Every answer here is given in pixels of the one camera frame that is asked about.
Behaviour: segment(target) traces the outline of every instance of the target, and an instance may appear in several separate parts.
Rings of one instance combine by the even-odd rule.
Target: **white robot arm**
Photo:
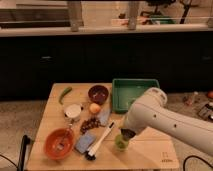
[[[148,89],[125,116],[122,134],[125,130],[140,134],[150,126],[213,156],[213,124],[169,111],[164,108],[166,103],[167,96],[161,89]]]

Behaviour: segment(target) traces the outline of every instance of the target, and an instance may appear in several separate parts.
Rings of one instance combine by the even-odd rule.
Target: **blue towel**
[[[92,144],[95,141],[95,138],[96,138],[95,135],[92,135],[91,133],[89,133],[89,131],[87,131],[84,135],[82,135],[78,139],[75,145],[75,149],[82,154],[85,153],[90,144]]]

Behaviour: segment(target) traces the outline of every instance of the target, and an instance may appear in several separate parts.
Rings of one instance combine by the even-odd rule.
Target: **brown bowl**
[[[73,130],[61,128],[48,135],[44,144],[44,153],[52,160],[60,160],[70,154],[73,146]]]
[[[104,104],[108,98],[109,91],[102,85],[95,85],[89,89],[88,96],[90,100],[99,105]]]

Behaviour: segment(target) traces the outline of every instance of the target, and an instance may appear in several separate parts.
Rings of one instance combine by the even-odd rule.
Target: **cabinet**
[[[0,38],[0,99],[47,98],[54,82],[155,78],[165,91],[213,87],[211,32]]]

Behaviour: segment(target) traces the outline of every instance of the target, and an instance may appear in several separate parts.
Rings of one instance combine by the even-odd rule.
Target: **black cable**
[[[19,171],[18,166],[17,166],[12,160],[10,160],[9,158],[3,156],[2,154],[0,154],[0,157],[4,158],[4,159],[6,159],[7,161],[9,161],[10,163],[12,163],[12,164],[16,167],[16,169]]]
[[[197,158],[199,160],[201,160],[202,162],[204,162],[205,164],[207,164],[210,168],[213,169],[213,165],[211,165],[209,162],[207,162],[206,160],[204,160],[203,158],[199,157],[199,156],[196,156],[196,155],[190,155],[188,157],[186,157],[183,161],[183,171],[186,171],[186,162],[188,159],[190,158]]]

